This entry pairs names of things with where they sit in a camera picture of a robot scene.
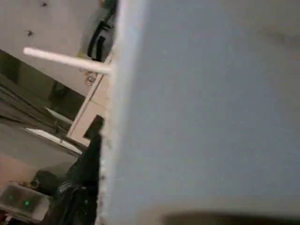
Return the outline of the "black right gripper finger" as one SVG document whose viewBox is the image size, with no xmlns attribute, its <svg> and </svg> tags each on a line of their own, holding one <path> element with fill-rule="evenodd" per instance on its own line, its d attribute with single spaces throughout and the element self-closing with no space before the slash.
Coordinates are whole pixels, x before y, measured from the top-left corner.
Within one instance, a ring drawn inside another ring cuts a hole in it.
<svg viewBox="0 0 300 225">
<path fill-rule="evenodd" d="M 99 167 L 104 125 L 95 116 L 84 136 L 90 140 L 87 149 L 68 170 L 57 192 L 57 224 L 93 225 L 97 214 Z"/>
</svg>

